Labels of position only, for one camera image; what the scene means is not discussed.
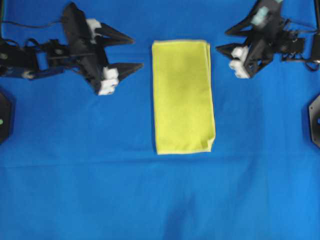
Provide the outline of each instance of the black mount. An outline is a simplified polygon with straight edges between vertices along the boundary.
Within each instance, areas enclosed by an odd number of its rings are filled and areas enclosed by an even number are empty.
[[[309,117],[312,141],[320,148],[320,96],[309,106]]]
[[[9,137],[11,129],[11,111],[11,102],[0,92],[0,144]]]
[[[104,74],[106,69],[116,69],[115,78],[121,82],[143,66],[140,63],[110,64],[104,48],[133,44],[134,40],[104,23],[90,20],[93,25],[74,3],[70,3],[61,18],[68,45],[60,44],[57,39],[39,44],[30,38],[20,48],[12,40],[14,45],[0,39],[0,76],[36,80],[77,69],[94,92],[100,94],[103,81],[108,80]],[[48,69],[39,69],[38,53],[46,53]]]
[[[225,32],[227,35],[246,37],[245,42],[222,45],[216,49],[233,61],[241,61],[241,70],[246,74],[238,74],[240,78],[255,76],[273,61],[275,54],[281,54],[284,62],[305,63],[310,71],[317,71],[320,63],[320,0],[314,0],[314,5],[317,30],[287,30],[292,22],[281,17],[283,0],[258,0],[244,20]],[[305,39],[299,38],[301,32],[315,33],[309,59],[302,57]],[[248,47],[248,53],[241,60],[239,56],[235,56],[234,50],[244,47]]]

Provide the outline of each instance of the white connector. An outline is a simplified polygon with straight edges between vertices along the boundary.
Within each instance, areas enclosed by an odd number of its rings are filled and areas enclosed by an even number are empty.
[[[96,44],[96,40],[95,37],[96,36],[101,36],[101,34],[96,33],[96,29],[100,29],[102,28],[101,23],[99,21],[97,21],[94,18],[89,18],[86,20],[86,23],[88,24],[90,30],[91,30],[91,42],[93,44]]]
[[[104,80],[101,81],[101,88],[99,95],[111,95],[115,92],[116,87],[119,84],[119,72],[116,68],[109,69],[107,67],[103,68]]]
[[[229,63],[229,67],[232,70],[235,70],[235,76],[238,79],[249,79],[250,76],[244,67],[244,63],[247,59],[249,53],[249,48],[247,46],[244,47],[235,47],[231,53],[232,57],[238,58],[239,60],[232,60]]]

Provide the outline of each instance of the folded yellow cloth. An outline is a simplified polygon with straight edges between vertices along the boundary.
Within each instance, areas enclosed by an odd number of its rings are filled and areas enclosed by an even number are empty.
[[[216,138],[210,45],[156,41],[152,56],[157,153],[210,152]]]

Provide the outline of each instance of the blue tablecloth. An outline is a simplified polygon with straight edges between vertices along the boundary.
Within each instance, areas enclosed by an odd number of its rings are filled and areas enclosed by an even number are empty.
[[[0,79],[16,102],[13,135],[0,146],[1,240],[320,238],[320,150],[310,140],[307,109],[320,93],[318,72],[276,57],[254,79],[236,79],[212,48],[212,153],[155,152],[153,41],[241,42],[224,31],[254,0],[75,3],[88,18],[136,39],[107,48],[112,63],[144,68],[106,97],[73,72]],[[5,19],[45,24],[66,4],[8,0]],[[315,25],[311,0],[284,1],[283,15]],[[3,34],[20,44],[30,37],[66,43],[60,25],[6,25]]]

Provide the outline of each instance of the yellow towel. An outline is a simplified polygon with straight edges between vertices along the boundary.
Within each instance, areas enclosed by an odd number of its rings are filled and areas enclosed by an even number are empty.
[[[210,45],[202,40],[156,41],[152,55],[157,153],[211,152],[216,127]]]

